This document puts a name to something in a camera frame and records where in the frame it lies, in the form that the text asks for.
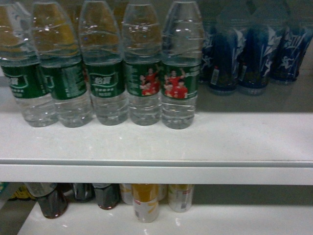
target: player image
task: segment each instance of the player image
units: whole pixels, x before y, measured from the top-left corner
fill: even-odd
[[[144,85],[144,89],[142,90],[142,95],[153,95],[156,93],[156,90],[153,86],[151,86],[150,81],[146,81]]]
[[[160,72],[158,65],[156,64],[156,72],[153,72],[153,68],[148,68],[148,75],[146,76],[146,80],[150,81],[151,84],[154,84],[156,75]]]
[[[160,82],[158,76],[155,77],[155,82],[153,83],[153,87],[154,87],[156,93],[158,93],[160,90],[160,87],[161,87],[161,82]]]
[[[185,81],[182,78],[178,80],[178,86],[174,87],[174,98],[188,98],[188,89],[185,87]]]
[[[166,86],[165,95],[170,98],[174,97],[174,89],[173,89],[173,84],[171,82],[169,82]]]
[[[146,77],[144,75],[140,75],[139,79],[140,79],[139,87],[140,87],[140,89],[143,90],[143,89],[145,89]]]
[[[178,86],[178,80],[179,79],[184,79],[186,76],[186,73],[182,68],[180,68],[180,71],[181,71],[181,76],[177,76],[177,73],[175,70],[171,71],[171,76],[169,78],[169,82],[171,82],[174,87]]]

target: water bottle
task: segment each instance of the water bottle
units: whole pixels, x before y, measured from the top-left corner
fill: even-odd
[[[253,0],[247,0],[246,1],[246,5],[247,5],[247,7],[249,9],[250,14],[253,14],[256,11],[256,9],[257,9],[257,7],[256,7],[255,3],[253,2]]]
[[[117,125],[128,115],[120,34],[106,1],[86,0],[79,20],[79,41],[98,120]]]
[[[122,25],[130,118],[152,125],[160,118],[161,31],[151,1],[130,0]]]
[[[33,195],[44,215],[48,219],[54,219],[67,209],[67,200],[57,183],[24,183],[31,195]]]
[[[122,22],[129,0],[114,0],[113,14],[115,16],[119,30],[122,30]]]
[[[313,4],[307,0],[294,2],[287,32],[273,62],[270,77],[278,84],[297,80],[303,58],[313,38]]]
[[[33,3],[32,34],[59,121],[79,127],[92,120],[82,58],[69,17],[56,1]]]
[[[270,68],[288,20],[287,10],[282,5],[283,0],[267,0],[252,15],[238,78],[240,91],[245,94],[260,95],[268,85]]]
[[[202,15],[204,28],[204,43],[202,48],[202,61],[200,70],[200,83],[207,83],[213,74],[214,44],[216,30],[216,18],[223,9],[220,0],[201,0],[199,9]]]
[[[203,26],[196,1],[173,2],[162,38],[162,122],[184,129],[194,119],[202,58]]]
[[[25,121],[33,127],[57,122],[30,37],[30,14],[20,3],[0,2],[0,65]]]
[[[245,0],[233,0],[217,18],[214,70],[210,90],[218,95],[233,93],[237,88],[239,63],[243,60],[250,28],[250,12]]]

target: green label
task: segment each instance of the green label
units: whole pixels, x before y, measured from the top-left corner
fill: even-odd
[[[39,64],[25,67],[4,67],[11,91],[16,98],[31,99],[48,94]]]
[[[82,62],[59,68],[42,68],[45,82],[54,99],[73,99],[87,91]]]
[[[200,65],[176,67],[164,64],[163,95],[173,99],[190,99],[198,93]]]
[[[151,96],[160,90],[160,62],[155,64],[125,63],[127,90],[135,96]]]
[[[107,66],[86,65],[86,68],[95,97],[112,98],[125,91],[122,62]]]

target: white shelf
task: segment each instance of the white shelf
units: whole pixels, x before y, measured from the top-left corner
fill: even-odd
[[[264,204],[237,204],[235,200],[243,201],[253,196],[262,197],[262,193],[255,190],[246,190],[242,187],[238,191],[233,188],[227,196],[226,188],[221,193],[215,188],[201,189],[196,187],[194,204],[185,213],[176,213],[166,204],[160,205],[159,216],[152,223],[141,223],[134,215],[133,207],[120,203],[116,208],[105,211],[100,209],[95,201],[88,203],[69,204],[67,211],[59,218],[46,219],[35,205],[22,226],[19,235],[85,235],[85,234],[128,234],[128,235],[309,235],[313,231],[312,206],[278,205],[272,200],[263,201]],[[228,204],[206,200],[200,203],[199,196],[212,198],[219,195],[221,198],[235,197]]]
[[[195,121],[28,126],[0,86],[0,179],[8,182],[313,185],[313,79],[220,97],[200,86]]]

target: blue label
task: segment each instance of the blue label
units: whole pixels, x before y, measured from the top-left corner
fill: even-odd
[[[247,28],[219,32],[215,40],[214,72],[209,86],[215,90],[234,90],[238,80],[239,61],[246,46]]]
[[[202,61],[201,61],[201,76],[200,81],[208,81],[213,72],[214,60],[214,42],[216,36],[216,27],[214,25],[207,25],[204,27],[204,42],[202,48]]]
[[[276,80],[295,81],[312,37],[312,29],[289,27],[278,50],[270,76]]]
[[[240,85],[263,88],[268,84],[268,74],[284,33],[284,27],[273,28],[260,25],[249,31],[246,54],[240,67]]]

